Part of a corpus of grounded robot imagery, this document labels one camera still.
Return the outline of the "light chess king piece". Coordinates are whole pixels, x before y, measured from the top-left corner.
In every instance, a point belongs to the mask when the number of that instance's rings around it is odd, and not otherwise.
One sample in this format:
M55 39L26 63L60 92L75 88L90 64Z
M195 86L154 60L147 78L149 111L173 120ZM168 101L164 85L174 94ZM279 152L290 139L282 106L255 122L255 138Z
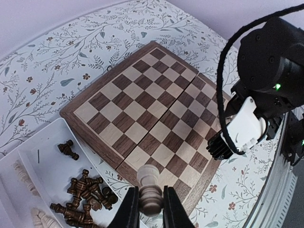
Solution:
M163 207L162 189L158 185L160 177L156 166L146 164L138 169L140 211L148 217L160 214Z

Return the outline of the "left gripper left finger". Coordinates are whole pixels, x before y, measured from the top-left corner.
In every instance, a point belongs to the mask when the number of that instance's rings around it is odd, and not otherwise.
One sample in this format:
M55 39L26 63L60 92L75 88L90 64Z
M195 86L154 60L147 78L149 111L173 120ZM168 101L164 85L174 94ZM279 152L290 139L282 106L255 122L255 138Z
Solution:
M115 217L108 228L139 228L139 187L128 189Z

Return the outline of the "white plastic compartment tray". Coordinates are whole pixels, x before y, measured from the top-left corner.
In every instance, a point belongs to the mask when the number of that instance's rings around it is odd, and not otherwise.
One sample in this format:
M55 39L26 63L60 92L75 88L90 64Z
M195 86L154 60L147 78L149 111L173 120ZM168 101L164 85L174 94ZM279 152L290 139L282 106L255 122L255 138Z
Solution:
M80 145L66 121L63 118L58 118L1 159L0 226L2 228L21 228L20 217L13 203L13 196L17 193L17 178L14 177L12 164L16 160L21 160L38 193L46 203L47 208L50 209L52 198L49 191L49 178L52 177L52 173L50 172L48 158L54 152L55 141L67 138L76 140ZM68 227L59 214L51 209L50 211L63 228Z

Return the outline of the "wooden chess board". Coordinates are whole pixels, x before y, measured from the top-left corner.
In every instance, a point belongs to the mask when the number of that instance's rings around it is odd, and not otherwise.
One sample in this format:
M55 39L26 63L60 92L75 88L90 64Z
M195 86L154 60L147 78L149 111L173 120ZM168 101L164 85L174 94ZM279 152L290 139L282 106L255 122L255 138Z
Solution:
M219 131L216 85L152 41L101 76L61 111L74 132L126 181L152 164L190 214L219 162L207 141Z

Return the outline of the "pile of dark chess pieces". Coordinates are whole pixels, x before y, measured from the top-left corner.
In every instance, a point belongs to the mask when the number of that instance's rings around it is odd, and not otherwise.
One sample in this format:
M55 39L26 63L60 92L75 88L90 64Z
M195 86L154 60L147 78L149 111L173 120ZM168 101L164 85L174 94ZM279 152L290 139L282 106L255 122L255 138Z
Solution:
M51 209L68 227L107 227L118 208L118 197L72 138L55 141L50 162Z

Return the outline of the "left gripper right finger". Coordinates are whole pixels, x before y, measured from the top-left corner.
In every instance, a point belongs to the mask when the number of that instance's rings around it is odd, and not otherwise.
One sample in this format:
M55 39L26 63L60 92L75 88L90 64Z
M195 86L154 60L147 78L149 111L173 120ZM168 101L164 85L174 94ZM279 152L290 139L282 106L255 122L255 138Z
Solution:
M164 187L163 199L164 228L194 228L173 187Z

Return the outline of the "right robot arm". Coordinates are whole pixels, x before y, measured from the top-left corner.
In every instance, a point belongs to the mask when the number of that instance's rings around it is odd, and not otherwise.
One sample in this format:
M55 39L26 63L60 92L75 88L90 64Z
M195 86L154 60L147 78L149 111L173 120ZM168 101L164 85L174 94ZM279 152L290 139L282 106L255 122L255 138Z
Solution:
M270 123L266 139L272 140L283 114L304 104L304 31L271 18L242 38L237 60L240 79L225 116L235 115L251 97L254 114Z

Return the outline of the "pile of light chess pieces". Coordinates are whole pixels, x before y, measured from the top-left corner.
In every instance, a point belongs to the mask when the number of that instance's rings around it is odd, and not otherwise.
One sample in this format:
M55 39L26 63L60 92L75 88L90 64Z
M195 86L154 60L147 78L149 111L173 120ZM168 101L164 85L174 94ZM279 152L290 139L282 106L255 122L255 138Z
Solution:
M17 178L17 193L13 196L13 203L17 211L22 228L60 228L50 209L38 193L21 160L12 164L14 177Z

